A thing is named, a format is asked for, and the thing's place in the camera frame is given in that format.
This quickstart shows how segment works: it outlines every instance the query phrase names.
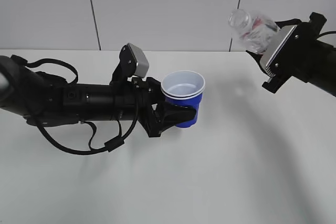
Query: cup rim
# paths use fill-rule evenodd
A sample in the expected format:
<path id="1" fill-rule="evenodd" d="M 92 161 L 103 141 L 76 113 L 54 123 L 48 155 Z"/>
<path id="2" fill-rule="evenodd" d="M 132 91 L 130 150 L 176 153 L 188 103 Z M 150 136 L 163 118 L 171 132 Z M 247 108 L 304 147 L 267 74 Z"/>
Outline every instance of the cup rim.
<path id="1" fill-rule="evenodd" d="M 195 97 L 199 96 L 200 94 L 203 93 L 203 91 L 200 91 L 199 93 L 197 93 L 197 94 L 195 94 L 195 95 L 192 95 L 192 96 L 190 96 L 190 97 L 173 97 L 173 96 L 167 94 L 166 92 L 164 92 L 163 90 L 162 90 L 162 93 L 163 93 L 166 97 L 168 97 L 168 98 L 170 98 L 170 99 L 173 99 L 173 100 L 189 100 L 189 99 L 192 99 L 192 98 L 195 98 Z"/>
<path id="2" fill-rule="evenodd" d="M 162 87 L 162 83 L 163 83 L 164 79 L 167 78 L 168 76 L 173 75 L 173 74 L 176 74 L 176 73 L 179 73 L 179 72 L 190 72 L 190 73 L 195 73 L 195 74 L 197 74 L 197 75 L 200 76 L 200 77 L 202 78 L 202 80 L 203 80 L 203 85 L 202 85 L 202 87 L 201 87 L 199 90 L 197 90 L 196 92 L 188 94 L 188 96 L 186 96 L 186 95 L 181 95 L 181 94 L 177 94 L 177 95 L 169 94 L 169 93 Z M 166 94 L 169 98 L 172 98 L 172 99 L 175 99 L 175 98 L 184 98 L 184 99 L 176 99 L 176 100 L 186 100 L 186 98 L 191 98 L 191 97 L 194 98 L 194 97 L 196 97 L 197 95 L 199 95 L 200 93 L 202 93 L 202 92 L 204 91 L 204 89 L 205 89 L 205 79 L 204 79 L 204 77 L 203 77 L 200 73 L 195 72 L 195 71 L 192 71 L 192 70 L 179 70 L 179 71 L 176 71 L 176 72 L 169 73 L 169 74 L 167 74 L 167 75 L 162 79 L 162 82 L 161 82 L 161 90 L 162 90 L 162 92 L 163 92 L 164 94 Z"/>

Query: plastic cup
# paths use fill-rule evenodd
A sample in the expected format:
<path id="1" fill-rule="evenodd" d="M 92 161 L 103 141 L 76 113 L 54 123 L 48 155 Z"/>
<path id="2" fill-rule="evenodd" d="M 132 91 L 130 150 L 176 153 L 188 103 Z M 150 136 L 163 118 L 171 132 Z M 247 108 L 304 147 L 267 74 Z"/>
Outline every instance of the plastic cup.
<path id="1" fill-rule="evenodd" d="M 205 80 L 193 71 L 178 71 L 167 75 L 161 82 L 161 90 L 166 101 L 180 106 L 192 106 L 196 109 L 195 118 L 176 125 L 188 128 L 197 122 L 198 109 L 205 89 Z"/>

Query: black cylinder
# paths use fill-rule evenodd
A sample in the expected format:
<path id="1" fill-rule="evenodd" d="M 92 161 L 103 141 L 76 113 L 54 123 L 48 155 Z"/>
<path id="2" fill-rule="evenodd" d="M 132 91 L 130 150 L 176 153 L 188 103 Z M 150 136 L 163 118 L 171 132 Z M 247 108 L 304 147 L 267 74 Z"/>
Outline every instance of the black cylinder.
<path id="1" fill-rule="evenodd" d="M 309 82 L 336 97 L 336 51 L 330 50 L 319 57 Z"/>
<path id="2" fill-rule="evenodd" d="M 110 121 L 116 117 L 131 120 L 135 114 L 135 93 L 128 84 L 117 91 L 113 85 L 72 85 L 64 88 L 63 110 L 84 121 Z"/>

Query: white tabletop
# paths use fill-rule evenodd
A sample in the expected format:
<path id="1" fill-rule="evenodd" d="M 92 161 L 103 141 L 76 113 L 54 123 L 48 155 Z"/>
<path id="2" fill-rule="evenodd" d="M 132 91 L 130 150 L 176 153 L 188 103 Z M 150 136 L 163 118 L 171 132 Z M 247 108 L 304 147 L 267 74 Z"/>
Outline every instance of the white tabletop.
<path id="1" fill-rule="evenodd" d="M 0 50 L 14 53 L 69 62 L 81 83 L 108 84 L 119 61 L 111 51 Z M 197 124 L 161 138 L 138 124 L 112 153 L 82 157 L 0 111 L 1 224 L 336 223 L 336 98 L 294 78 L 271 94 L 246 53 L 146 55 L 158 80 L 184 69 L 205 77 Z M 117 133 L 116 122 L 97 126 L 94 146 Z M 48 131 L 87 150 L 87 125 Z"/>

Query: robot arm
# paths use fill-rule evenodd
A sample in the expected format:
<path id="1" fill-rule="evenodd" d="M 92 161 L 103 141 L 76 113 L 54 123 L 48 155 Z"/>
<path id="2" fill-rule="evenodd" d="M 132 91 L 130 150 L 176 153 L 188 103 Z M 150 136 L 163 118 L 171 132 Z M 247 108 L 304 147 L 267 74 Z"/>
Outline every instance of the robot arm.
<path id="1" fill-rule="evenodd" d="M 27 123 L 38 127 L 44 137 L 62 151 L 91 155 L 112 151 L 124 144 L 137 121 L 149 137 L 159 137 L 168 128 L 194 118 L 192 107 L 165 102 L 161 84 L 154 78 L 143 80 L 149 63 L 142 50 L 132 44 L 120 52 L 120 62 L 109 85 L 77 84 L 78 74 L 71 65 L 53 59 L 28 63 L 13 55 L 0 56 L 0 108 L 21 115 Z M 76 79 L 67 83 L 59 76 L 32 72 L 28 68 L 55 63 L 69 68 Z M 87 121 L 132 120 L 130 129 L 105 143 L 101 149 L 77 151 L 58 144 L 44 129 Z M 88 123 L 95 131 L 95 126 Z"/>
<path id="2" fill-rule="evenodd" d="M 248 52 L 269 80 L 262 85 L 272 93 L 292 76 L 336 96 L 336 50 L 318 40 L 327 19 L 318 13 L 309 22 L 293 19 L 278 22 L 276 34 L 263 55 Z"/>

